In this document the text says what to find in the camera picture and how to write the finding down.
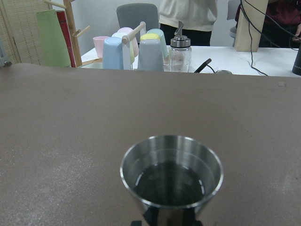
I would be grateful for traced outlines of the black water bottle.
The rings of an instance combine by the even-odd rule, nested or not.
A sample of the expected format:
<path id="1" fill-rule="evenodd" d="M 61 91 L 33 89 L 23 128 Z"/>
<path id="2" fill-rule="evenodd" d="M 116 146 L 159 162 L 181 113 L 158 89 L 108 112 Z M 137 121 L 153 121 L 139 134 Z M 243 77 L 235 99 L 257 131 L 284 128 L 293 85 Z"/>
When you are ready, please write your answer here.
<path id="1" fill-rule="evenodd" d="M 299 46 L 298 53 L 293 64 L 292 72 L 301 76 L 301 45 Z"/>

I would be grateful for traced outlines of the wooden cup rack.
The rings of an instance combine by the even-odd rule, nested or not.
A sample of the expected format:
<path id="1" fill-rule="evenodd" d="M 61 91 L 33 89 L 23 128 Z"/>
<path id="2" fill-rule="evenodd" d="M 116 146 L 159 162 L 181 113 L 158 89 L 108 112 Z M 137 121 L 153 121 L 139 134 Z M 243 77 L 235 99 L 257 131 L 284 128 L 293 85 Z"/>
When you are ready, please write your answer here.
<path id="1" fill-rule="evenodd" d="M 73 56 L 75 59 L 75 65 L 77 67 L 82 66 L 78 37 L 80 37 L 82 34 L 87 32 L 90 29 L 90 26 L 87 26 L 83 30 L 81 29 L 76 30 L 73 10 L 71 5 L 71 3 L 73 2 L 72 0 L 64 0 L 63 4 L 59 4 L 51 0 L 44 0 L 43 2 L 48 5 L 63 8 L 65 10 L 66 17 L 67 17 L 67 25 L 71 36 L 71 46 L 73 50 Z M 133 38 L 135 38 L 138 32 L 140 32 L 141 35 L 144 35 L 146 33 L 146 23 L 144 21 L 140 22 L 140 24 L 129 34 L 122 37 L 123 67 L 125 70 L 132 69 L 131 58 L 130 58 L 130 42 L 133 40 Z"/>

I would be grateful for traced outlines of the yellow plastic cup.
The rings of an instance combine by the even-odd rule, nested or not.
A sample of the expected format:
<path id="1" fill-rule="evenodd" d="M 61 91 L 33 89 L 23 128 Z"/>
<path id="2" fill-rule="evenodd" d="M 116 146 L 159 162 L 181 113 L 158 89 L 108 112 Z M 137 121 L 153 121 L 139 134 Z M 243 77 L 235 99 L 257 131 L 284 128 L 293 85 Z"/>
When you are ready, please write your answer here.
<path id="1" fill-rule="evenodd" d="M 155 33 L 146 33 L 140 37 L 140 41 L 143 40 L 160 40 L 160 36 Z"/>

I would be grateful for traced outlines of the red rolled mat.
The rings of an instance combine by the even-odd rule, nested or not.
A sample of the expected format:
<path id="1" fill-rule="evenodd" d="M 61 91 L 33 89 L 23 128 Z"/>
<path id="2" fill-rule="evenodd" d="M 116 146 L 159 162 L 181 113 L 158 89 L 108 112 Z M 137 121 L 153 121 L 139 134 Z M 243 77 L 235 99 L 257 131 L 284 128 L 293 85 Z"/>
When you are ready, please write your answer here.
<path id="1" fill-rule="evenodd" d="M 57 10 L 56 15 L 57 15 L 64 39 L 65 39 L 65 43 L 66 43 L 69 58 L 70 58 L 71 67 L 76 67 L 65 11 Z"/>

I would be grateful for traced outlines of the grey office chair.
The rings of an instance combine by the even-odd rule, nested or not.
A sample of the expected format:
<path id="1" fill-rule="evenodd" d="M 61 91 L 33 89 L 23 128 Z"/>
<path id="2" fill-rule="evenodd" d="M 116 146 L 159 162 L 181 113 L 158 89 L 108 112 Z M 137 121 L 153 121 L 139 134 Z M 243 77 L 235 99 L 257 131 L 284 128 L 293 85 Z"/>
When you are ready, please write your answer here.
<path id="1" fill-rule="evenodd" d="M 146 23 L 146 31 L 159 28 L 158 9 L 151 3 L 130 3 L 116 9 L 119 27 L 135 29 L 140 22 Z"/>

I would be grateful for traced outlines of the glass pump bottle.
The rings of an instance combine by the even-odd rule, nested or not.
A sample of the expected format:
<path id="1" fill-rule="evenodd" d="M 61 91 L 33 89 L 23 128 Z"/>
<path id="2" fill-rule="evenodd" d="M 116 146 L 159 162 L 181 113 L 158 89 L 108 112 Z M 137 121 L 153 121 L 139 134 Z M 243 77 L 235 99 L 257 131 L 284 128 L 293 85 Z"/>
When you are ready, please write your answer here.
<path id="1" fill-rule="evenodd" d="M 169 71 L 188 73 L 191 64 L 190 39 L 182 34 L 184 24 L 179 21 L 174 37 L 170 40 Z"/>

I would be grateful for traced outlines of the green rolled mat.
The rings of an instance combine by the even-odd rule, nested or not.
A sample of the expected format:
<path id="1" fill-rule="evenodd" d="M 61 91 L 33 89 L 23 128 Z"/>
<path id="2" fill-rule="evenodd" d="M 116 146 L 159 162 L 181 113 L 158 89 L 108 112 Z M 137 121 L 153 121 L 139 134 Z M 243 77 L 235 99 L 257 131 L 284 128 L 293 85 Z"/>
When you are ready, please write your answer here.
<path id="1" fill-rule="evenodd" d="M 50 67 L 70 67 L 70 57 L 54 9 L 36 13 L 40 43 L 45 65 Z"/>

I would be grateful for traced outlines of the grey plastic cup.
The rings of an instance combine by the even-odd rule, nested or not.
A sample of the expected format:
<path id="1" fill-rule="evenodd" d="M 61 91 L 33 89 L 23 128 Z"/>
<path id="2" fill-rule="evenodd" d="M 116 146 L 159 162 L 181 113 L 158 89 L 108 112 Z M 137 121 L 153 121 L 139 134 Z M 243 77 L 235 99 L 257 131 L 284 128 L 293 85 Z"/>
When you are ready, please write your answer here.
<path id="1" fill-rule="evenodd" d="M 160 40 L 140 41 L 137 69 L 140 71 L 164 71 Z"/>

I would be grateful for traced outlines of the person in maroon shirt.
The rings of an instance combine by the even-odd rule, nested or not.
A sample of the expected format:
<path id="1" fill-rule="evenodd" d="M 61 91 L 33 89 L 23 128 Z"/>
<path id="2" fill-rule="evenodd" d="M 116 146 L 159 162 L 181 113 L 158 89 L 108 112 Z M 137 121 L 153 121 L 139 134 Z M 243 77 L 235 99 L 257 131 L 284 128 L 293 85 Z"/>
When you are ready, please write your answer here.
<path id="1" fill-rule="evenodd" d="M 299 0 L 241 0 L 235 20 L 237 51 L 299 48 L 301 44 Z"/>

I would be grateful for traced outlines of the person in cream sweater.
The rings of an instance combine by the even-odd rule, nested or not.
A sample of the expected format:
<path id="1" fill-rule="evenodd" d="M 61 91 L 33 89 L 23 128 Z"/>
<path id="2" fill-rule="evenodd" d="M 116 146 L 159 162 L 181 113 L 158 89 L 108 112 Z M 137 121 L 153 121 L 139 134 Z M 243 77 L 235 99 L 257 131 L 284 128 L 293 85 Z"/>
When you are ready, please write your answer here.
<path id="1" fill-rule="evenodd" d="M 161 0 L 159 4 L 160 29 L 167 45 L 181 21 L 182 34 L 190 38 L 192 46 L 209 46 L 217 16 L 215 0 Z"/>

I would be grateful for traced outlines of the green plastic cup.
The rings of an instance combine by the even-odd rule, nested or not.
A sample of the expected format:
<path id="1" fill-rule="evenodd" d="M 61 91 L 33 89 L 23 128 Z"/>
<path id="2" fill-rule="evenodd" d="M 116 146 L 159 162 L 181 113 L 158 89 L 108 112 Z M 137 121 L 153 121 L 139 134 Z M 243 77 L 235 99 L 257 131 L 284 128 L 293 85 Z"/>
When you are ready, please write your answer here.
<path id="1" fill-rule="evenodd" d="M 166 59 L 168 56 L 168 51 L 167 51 L 166 40 L 163 31 L 159 28 L 155 28 L 147 31 L 147 34 L 156 34 L 159 36 L 163 59 Z"/>

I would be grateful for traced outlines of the blue plastic cup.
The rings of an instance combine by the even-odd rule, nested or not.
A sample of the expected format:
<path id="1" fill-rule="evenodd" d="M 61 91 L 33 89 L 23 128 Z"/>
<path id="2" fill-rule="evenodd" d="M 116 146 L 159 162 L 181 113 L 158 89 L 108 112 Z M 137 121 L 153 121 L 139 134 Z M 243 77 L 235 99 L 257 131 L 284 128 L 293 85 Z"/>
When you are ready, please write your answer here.
<path id="1" fill-rule="evenodd" d="M 121 38 L 108 37 L 104 40 L 103 69 L 124 69 Z"/>

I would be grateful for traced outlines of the steel jigger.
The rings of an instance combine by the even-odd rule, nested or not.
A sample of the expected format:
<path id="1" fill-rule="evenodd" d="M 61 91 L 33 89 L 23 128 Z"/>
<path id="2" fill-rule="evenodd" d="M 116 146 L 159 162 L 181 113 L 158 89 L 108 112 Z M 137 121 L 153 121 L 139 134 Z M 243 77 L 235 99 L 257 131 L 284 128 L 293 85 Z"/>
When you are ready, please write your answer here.
<path id="1" fill-rule="evenodd" d="M 223 167 L 217 154 L 181 135 L 144 139 L 125 153 L 120 176 L 150 226 L 200 226 L 198 214 L 217 194 Z"/>

